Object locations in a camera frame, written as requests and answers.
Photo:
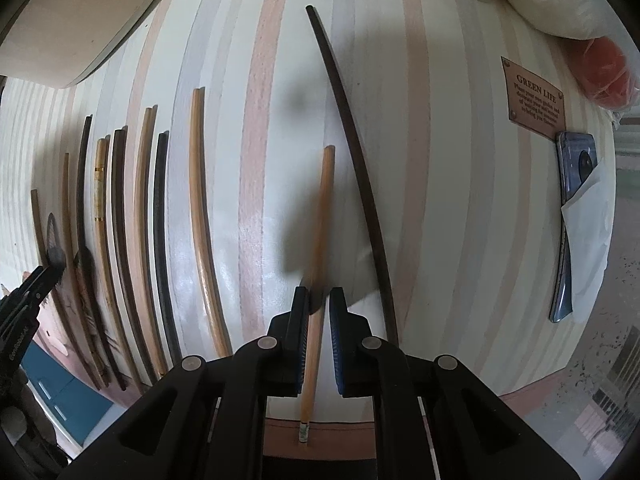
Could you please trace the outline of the black chopstick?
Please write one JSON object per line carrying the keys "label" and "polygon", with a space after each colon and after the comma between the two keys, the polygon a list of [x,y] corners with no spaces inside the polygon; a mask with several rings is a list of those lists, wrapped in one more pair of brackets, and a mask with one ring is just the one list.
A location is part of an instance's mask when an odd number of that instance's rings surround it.
{"label": "black chopstick", "polygon": [[160,300],[160,316],[167,340],[167,347],[171,363],[176,365],[182,360],[178,332],[172,310],[168,283],[168,263],[166,250],[166,226],[165,226],[165,191],[166,170],[168,161],[168,136],[167,131],[157,137],[156,156],[153,181],[153,242],[154,264],[156,271],[156,284],[158,288],[158,300]]}

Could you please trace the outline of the beige ribbed utensil holder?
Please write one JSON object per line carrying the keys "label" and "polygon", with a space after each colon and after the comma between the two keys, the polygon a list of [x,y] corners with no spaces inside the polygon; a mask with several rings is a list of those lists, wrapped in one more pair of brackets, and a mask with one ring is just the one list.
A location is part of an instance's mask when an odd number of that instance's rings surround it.
{"label": "beige ribbed utensil holder", "polygon": [[1,40],[1,73],[63,89],[113,53],[156,0],[29,0]]}

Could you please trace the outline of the dark thin chopstick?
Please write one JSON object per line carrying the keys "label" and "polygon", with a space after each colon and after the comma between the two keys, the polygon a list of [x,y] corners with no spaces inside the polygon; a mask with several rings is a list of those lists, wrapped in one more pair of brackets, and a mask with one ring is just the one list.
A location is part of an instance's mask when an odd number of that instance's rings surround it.
{"label": "dark thin chopstick", "polygon": [[89,134],[91,130],[92,116],[88,115],[82,125],[82,133],[79,144],[79,153],[76,170],[76,193],[75,193],[75,209],[76,209],[76,234],[78,241],[78,269],[81,276],[82,300],[88,310],[88,315],[93,320],[96,328],[96,336],[100,342],[100,346],[106,357],[106,363],[102,363],[98,367],[99,375],[104,385],[108,386],[110,380],[107,378],[107,372],[111,372],[119,389],[125,391],[127,388],[122,374],[115,361],[114,353],[108,342],[104,319],[102,318],[101,309],[96,299],[96,269],[94,268],[93,256],[87,246],[87,225],[86,225],[86,167],[87,152],[89,143]]}

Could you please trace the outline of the light wooden chopstick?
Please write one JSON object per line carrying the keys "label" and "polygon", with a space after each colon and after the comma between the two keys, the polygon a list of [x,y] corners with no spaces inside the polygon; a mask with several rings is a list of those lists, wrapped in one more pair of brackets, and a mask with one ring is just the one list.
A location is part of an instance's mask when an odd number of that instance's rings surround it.
{"label": "light wooden chopstick", "polygon": [[314,414],[318,373],[321,356],[324,324],[324,288],[326,287],[326,259],[331,227],[332,195],[334,187],[335,146],[323,150],[321,178],[318,192],[318,208],[314,224],[314,244],[306,281],[309,292],[309,315],[305,352],[305,369],[300,397],[300,419],[298,443],[306,445],[309,440],[311,415]]}

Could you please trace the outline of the striped table mat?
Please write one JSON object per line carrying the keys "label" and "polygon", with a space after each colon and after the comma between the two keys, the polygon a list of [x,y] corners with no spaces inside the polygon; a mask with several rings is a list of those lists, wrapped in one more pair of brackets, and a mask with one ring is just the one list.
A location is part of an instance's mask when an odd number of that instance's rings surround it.
{"label": "striped table mat", "polygon": [[611,117],[590,102],[559,41],[503,1],[162,0],[76,86],[12,77],[1,99],[1,281],[39,261],[36,237],[96,142],[126,128],[122,198],[134,212],[144,112],[167,133],[168,288],[187,354],[216,356],[189,206],[192,93],[205,91],[207,207],[233,347],[286,310],[309,262],[322,151],[335,148],[328,281],[376,334],[384,322],[340,118],[306,14],[330,37],[367,159],[390,265],[401,348],[450,353],[496,393],[570,362],[584,321],[548,319],[559,258],[551,140],[509,113],[505,62],[564,96],[615,188]]}

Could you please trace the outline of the red item in bag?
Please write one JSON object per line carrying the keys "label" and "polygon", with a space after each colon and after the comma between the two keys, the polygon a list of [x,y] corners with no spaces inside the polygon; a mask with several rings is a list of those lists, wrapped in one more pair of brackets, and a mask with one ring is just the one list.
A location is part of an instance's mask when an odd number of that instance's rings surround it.
{"label": "red item in bag", "polygon": [[588,98],[608,110],[634,100],[636,78],[620,47],[608,37],[584,41],[574,54],[575,77]]}

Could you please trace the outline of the blue smartphone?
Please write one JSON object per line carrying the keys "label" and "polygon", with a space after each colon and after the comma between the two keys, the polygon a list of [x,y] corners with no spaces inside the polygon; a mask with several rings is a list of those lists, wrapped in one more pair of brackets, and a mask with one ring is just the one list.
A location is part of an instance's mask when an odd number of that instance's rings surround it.
{"label": "blue smartphone", "polygon": [[[589,133],[563,131],[556,138],[561,205],[565,205],[584,184],[598,164],[596,144]],[[558,273],[549,321],[559,323],[573,312],[572,277],[570,276],[570,244],[564,220],[561,220]]]}

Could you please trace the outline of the white plastic bag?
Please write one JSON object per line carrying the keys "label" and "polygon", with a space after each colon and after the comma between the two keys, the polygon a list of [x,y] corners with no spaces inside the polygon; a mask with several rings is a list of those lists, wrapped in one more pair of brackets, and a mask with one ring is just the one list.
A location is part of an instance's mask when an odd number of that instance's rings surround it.
{"label": "white plastic bag", "polygon": [[612,34],[615,15],[606,0],[506,0],[547,35],[587,40]]}

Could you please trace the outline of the long dark brown chopstick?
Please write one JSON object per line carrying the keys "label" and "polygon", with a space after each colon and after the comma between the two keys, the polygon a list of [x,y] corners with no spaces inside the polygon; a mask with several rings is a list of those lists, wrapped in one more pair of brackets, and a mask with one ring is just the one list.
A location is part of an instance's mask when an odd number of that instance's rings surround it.
{"label": "long dark brown chopstick", "polygon": [[376,280],[378,281],[378,291],[381,296],[387,340],[394,346],[398,347],[398,325],[392,283],[390,282],[390,269],[388,268],[384,246],[384,237],[380,225],[380,218],[378,218],[378,210],[376,209],[366,158],[364,157],[363,148],[358,136],[355,118],[349,105],[340,69],[338,68],[333,49],[329,42],[329,37],[324,30],[320,15],[317,9],[311,4],[308,4],[305,10],[311,29],[314,32],[314,38],[317,40],[322,61],[326,68],[326,73],[328,74],[338,116],[340,116],[340,121],[349,149],[350,159],[352,160],[352,168],[354,168],[360,203],[372,250],[372,260]]}

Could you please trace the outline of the brown thin chopstick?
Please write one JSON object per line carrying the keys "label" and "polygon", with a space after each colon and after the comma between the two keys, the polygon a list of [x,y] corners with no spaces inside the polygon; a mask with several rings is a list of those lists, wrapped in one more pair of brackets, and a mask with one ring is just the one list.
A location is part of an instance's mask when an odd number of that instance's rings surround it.
{"label": "brown thin chopstick", "polygon": [[80,352],[84,363],[87,365],[87,373],[90,376],[93,385],[98,390],[102,390],[108,386],[108,382],[104,379],[104,364],[96,348],[92,335],[89,330],[88,318],[85,314],[84,304],[82,303],[79,291],[78,277],[76,266],[74,263],[74,240],[72,234],[72,217],[70,216],[70,153],[66,152],[63,156],[62,163],[62,228],[63,228],[63,249],[66,257],[66,266],[68,281],[70,282],[70,298],[72,298],[72,311],[76,320],[76,326],[79,328],[80,335],[79,345]]}

